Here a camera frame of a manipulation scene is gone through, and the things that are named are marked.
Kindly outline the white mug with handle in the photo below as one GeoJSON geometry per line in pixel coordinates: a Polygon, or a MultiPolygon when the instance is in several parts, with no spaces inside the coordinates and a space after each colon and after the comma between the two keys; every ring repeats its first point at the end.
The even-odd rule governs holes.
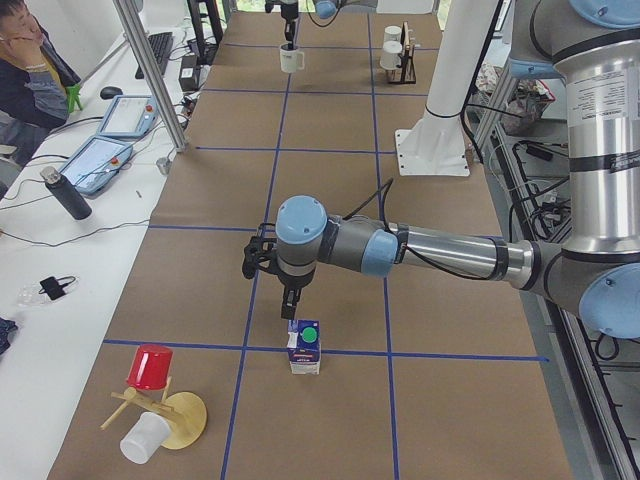
{"type": "Polygon", "coordinates": [[[283,73],[294,74],[305,69],[305,52],[298,46],[282,44],[279,47],[279,58],[283,73]]]}

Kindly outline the blue white milk carton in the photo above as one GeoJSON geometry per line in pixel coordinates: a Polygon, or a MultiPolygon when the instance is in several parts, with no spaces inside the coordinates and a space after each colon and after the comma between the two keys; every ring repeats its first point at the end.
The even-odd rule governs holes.
{"type": "Polygon", "coordinates": [[[315,320],[288,322],[287,352],[291,372],[318,375],[321,364],[320,325],[315,320]]]}

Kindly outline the white cup left on rack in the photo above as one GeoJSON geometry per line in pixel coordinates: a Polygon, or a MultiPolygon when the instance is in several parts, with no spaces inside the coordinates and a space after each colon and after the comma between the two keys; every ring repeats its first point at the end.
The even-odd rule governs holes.
{"type": "Polygon", "coordinates": [[[383,42],[384,43],[389,41],[400,42],[402,32],[403,32],[403,29],[400,26],[397,26],[397,25],[386,26],[384,29],[383,42]]]}

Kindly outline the white cup on rack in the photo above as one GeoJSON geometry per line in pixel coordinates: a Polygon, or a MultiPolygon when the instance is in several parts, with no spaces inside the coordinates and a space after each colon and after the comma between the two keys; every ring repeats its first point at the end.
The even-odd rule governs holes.
{"type": "Polygon", "coordinates": [[[402,32],[403,32],[403,29],[400,26],[397,26],[397,25],[386,26],[384,29],[383,42],[384,43],[389,41],[400,42],[402,32]]]}
{"type": "Polygon", "coordinates": [[[388,40],[383,43],[380,56],[380,66],[386,71],[392,71],[401,64],[403,45],[396,40],[388,40]]]}

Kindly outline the white cup right on rack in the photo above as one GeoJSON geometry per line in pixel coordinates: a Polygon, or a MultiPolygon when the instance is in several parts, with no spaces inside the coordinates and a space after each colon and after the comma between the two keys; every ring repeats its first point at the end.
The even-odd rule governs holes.
{"type": "Polygon", "coordinates": [[[401,64],[403,45],[396,40],[388,40],[383,43],[380,56],[380,66],[386,71],[392,71],[401,64]]]}

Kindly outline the wooden cup tree stand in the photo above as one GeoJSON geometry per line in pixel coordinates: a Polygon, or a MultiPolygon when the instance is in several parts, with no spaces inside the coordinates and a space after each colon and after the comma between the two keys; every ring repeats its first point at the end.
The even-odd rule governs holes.
{"type": "Polygon", "coordinates": [[[111,396],[122,400],[121,405],[100,426],[107,429],[111,423],[131,404],[145,411],[159,415],[169,424],[170,434],[161,444],[169,450],[180,450],[193,444],[203,433],[207,424],[207,408],[204,401],[195,393],[184,391],[170,395],[172,377],[169,376],[162,389],[160,400],[151,398],[147,391],[127,387],[120,394],[111,396]]]}

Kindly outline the red plastic cup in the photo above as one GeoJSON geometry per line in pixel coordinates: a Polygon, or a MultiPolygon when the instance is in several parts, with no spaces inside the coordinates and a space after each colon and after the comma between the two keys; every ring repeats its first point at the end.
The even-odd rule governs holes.
{"type": "Polygon", "coordinates": [[[163,345],[139,345],[126,384],[138,390],[161,390],[168,382],[173,351],[163,345]]]}

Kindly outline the small metal cup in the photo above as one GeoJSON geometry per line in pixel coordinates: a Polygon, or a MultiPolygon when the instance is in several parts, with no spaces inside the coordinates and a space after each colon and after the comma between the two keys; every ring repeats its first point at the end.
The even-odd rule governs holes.
{"type": "Polygon", "coordinates": [[[159,158],[156,161],[156,166],[157,166],[158,170],[164,176],[167,176],[169,174],[170,169],[171,169],[171,164],[172,164],[171,160],[169,158],[167,158],[167,157],[159,158]]]}

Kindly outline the white plastic cup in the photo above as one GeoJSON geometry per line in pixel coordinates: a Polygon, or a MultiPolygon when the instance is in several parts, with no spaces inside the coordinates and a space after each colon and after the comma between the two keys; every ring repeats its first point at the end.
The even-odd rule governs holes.
{"type": "Polygon", "coordinates": [[[144,412],[120,441],[120,451],[135,464],[145,464],[171,435],[169,423],[160,415],[144,412]]]}

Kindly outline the black box on table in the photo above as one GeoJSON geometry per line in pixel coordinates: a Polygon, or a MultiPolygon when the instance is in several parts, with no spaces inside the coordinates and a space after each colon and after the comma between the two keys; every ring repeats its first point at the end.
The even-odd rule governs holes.
{"type": "Polygon", "coordinates": [[[181,58],[179,84],[183,92],[193,92],[199,89],[201,66],[198,56],[190,53],[181,58]]]}

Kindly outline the black computer keyboard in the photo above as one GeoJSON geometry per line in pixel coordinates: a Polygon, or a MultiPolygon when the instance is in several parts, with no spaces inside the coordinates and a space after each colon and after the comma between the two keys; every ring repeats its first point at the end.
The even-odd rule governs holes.
{"type": "Polygon", "coordinates": [[[173,48],[174,36],[172,32],[154,33],[147,37],[153,56],[158,64],[161,75],[168,66],[170,52],[173,48]]]}

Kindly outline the far teach pendant tablet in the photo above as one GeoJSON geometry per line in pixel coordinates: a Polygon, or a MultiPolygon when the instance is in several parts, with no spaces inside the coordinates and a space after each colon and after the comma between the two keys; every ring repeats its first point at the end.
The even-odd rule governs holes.
{"type": "Polygon", "coordinates": [[[157,117],[157,102],[151,95],[116,95],[98,127],[100,136],[120,140],[142,138],[157,117]]]}

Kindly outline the teach pendant tablet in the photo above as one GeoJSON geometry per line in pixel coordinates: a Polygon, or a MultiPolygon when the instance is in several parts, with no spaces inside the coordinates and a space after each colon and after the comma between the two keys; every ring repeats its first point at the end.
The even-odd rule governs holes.
{"type": "Polygon", "coordinates": [[[95,196],[130,160],[133,144],[113,138],[90,137],[60,172],[84,196],[95,196]]]}
{"type": "Polygon", "coordinates": [[[151,95],[116,95],[98,127],[100,136],[120,140],[142,138],[157,117],[157,102],[151,95]]]}

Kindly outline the black computer mouse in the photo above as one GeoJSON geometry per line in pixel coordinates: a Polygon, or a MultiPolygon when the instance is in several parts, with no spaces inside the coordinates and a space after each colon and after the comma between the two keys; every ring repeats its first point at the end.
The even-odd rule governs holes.
{"type": "Polygon", "coordinates": [[[122,95],[123,90],[116,86],[106,86],[100,91],[100,98],[103,100],[109,100],[115,96],[122,95]]]}

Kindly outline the green plastic figure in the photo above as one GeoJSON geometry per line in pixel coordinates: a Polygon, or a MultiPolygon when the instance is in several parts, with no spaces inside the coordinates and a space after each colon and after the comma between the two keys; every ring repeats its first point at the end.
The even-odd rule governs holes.
{"type": "Polygon", "coordinates": [[[73,112],[75,112],[76,110],[78,111],[82,111],[83,110],[83,106],[81,103],[81,85],[80,84],[75,84],[75,85],[71,85],[71,86],[67,86],[65,88],[66,90],[66,95],[67,95],[67,107],[68,107],[68,113],[71,114],[73,112]]]}

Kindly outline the near teach pendant tablet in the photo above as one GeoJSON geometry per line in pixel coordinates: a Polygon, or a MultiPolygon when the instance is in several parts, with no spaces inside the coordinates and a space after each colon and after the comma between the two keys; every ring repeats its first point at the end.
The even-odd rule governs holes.
{"type": "Polygon", "coordinates": [[[95,196],[130,160],[133,144],[113,138],[90,137],[60,172],[84,196],[95,196]]]}

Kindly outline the black water bottle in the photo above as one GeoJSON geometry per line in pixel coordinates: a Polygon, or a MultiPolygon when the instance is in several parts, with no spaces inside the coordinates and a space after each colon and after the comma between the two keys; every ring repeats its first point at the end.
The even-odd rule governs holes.
{"type": "Polygon", "coordinates": [[[75,220],[88,218],[92,209],[71,182],[54,167],[46,166],[40,172],[45,187],[75,220]]]}

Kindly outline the seated person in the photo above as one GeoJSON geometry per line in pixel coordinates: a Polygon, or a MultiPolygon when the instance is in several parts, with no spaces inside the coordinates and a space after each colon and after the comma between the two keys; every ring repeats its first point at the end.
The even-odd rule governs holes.
{"type": "Polygon", "coordinates": [[[23,1],[1,3],[1,144],[26,166],[49,133],[69,118],[67,89],[80,77],[23,1]]]}

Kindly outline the aluminium frame post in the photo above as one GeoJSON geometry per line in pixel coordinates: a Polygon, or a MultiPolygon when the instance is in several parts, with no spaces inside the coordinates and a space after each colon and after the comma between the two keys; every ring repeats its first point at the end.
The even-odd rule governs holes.
{"type": "Polygon", "coordinates": [[[132,0],[113,0],[113,4],[134,56],[143,71],[144,79],[157,101],[160,116],[173,146],[177,152],[183,152],[187,146],[187,140],[177,119],[147,34],[139,19],[137,8],[132,0]]]}

